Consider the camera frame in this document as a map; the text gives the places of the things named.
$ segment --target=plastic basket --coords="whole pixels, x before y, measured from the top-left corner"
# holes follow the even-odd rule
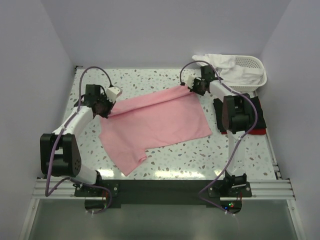
[[[262,64],[262,62],[254,56],[235,55],[235,64],[241,67],[264,69],[264,65]],[[265,85],[266,82],[267,74],[266,71],[264,71],[264,74],[261,76],[259,84],[257,85],[234,85],[234,83],[228,83],[228,86],[238,92],[253,92],[257,90],[257,88]]]

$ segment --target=white cloth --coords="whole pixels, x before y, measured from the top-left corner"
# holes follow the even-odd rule
[[[212,64],[226,83],[232,85],[257,85],[264,68],[251,68],[236,65],[236,56],[222,54],[194,55],[193,60],[202,60]],[[206,66],[203,62],[197,62],[199,66]]]

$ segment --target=pink towel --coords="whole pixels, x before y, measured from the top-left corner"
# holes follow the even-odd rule
[[[100,121],[101,143],[126,176],[147,158],[146,149],[212,134],[198,97],[186,86],[117,102]]]

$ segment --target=white wall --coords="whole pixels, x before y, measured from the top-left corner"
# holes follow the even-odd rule
[[[261,55],[264,116],[310,240],[320,236],[319,10],[319,0],[292,0]]]
[[[193,54],[258,56],[290,0],[42,0],[77,65],[181,67]]]
[[[40,0],[0,4],[0,239],[18,239],[40,173],[40,136],[62,120],[73,65]]]

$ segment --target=white speckled surface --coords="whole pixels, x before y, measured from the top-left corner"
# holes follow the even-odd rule
[[[123,89],[118,99],[128,99],[149,94],[179,84],[180,69],[107,69],[112,83]],[[78,99],[79,79],[83,69],[78,69],[69,96],[64,119]],[[200,75],[198,70],[185,70],[187,74]],[[107,77],[96,69],[90,69],[82,82],[82,93],[86,84],[99,84],[107,88]],[[89,168],[99,170],[104,179],[207,179],[213,180],[224,168],[228,160],[228,138],[216,128],[213,107],[214,96],[199,96],[206,119],[212,130],[209,137],[190,140],[171,146],[148,149],[148,158],[125,177],[110,160],[99,140],[101,132],[99,117],[95,117],[84,129],[77,144],[82,163]],[[263,135],[249,135],[245,141],[245,169],[249,180],[276,179],[272,154],[268,141]]]

